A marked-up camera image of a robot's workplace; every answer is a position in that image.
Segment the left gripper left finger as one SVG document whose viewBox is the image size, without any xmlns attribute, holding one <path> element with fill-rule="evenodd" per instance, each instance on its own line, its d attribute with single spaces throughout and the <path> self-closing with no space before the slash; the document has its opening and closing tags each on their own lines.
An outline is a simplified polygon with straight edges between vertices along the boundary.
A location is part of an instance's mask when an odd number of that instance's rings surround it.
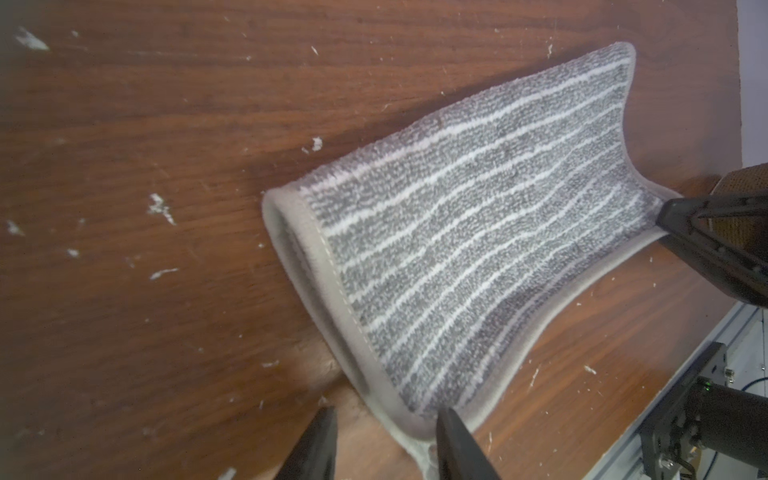
<svg viewBox="0 0 768 480">
<path fill-rule="evenodd" d="M 338 420 L 322 407 L 284 461 L 275 480 L 332 480 L 335 477 Z"/>
</svg>

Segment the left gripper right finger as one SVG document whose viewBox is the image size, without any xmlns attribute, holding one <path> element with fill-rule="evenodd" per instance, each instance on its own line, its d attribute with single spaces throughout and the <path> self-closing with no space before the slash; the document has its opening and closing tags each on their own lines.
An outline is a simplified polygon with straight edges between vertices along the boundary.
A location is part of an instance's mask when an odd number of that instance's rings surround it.
<svg viewBox="0 0 768 480">
<path fill-rule="evenodd" d="M 488 458 L 459 415 L 442 409 L 436 424 L 439 478 L 443 480 L 500 480 Z"/>
</svg>

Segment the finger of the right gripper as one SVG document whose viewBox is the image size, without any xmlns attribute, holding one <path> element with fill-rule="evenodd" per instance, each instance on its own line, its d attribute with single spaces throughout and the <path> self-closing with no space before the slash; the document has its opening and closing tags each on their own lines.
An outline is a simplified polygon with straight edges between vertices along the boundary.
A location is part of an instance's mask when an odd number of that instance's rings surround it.
<svg viewBox="0 0 768 480">
<path fill-rule="evenodd" d="M 740 193 L 665 202 L 660 240 L 726 295 L 767 307 L 767 195 Z"/>
</svg>

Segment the grey striped dishcloth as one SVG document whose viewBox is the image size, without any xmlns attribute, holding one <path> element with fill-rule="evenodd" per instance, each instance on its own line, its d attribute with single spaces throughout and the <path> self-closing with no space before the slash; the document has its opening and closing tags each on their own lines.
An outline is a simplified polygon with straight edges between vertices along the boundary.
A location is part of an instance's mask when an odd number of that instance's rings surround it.
<svg viewBox="0 0 768 480">
<path fill-rule="evenodd" d="M 625 142 L 616 42 L 437 110 L 267 191 L 290 281 L 373 415 L 438 475 L 436 421 L 477 429 L 549 323 L 663 237 L 675 192 Z"/>
</svg>

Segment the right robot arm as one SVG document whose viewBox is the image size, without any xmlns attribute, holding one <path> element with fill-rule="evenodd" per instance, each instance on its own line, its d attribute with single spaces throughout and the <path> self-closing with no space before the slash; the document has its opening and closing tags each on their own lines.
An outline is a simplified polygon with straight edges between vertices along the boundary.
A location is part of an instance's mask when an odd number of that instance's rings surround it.
<svg viewBox="0 0 768 480">
<path fill-rule="evenodd" d="M 656 223 L 662 244 L 729 297 L 767 305 L 767 193 L 670 200 Z M 694 479 L 695 450 L 767 468 L 767 400 L 728 387 L 727 349 L 713 342 L 639 428 L 645 475 Z"/>
</svg>

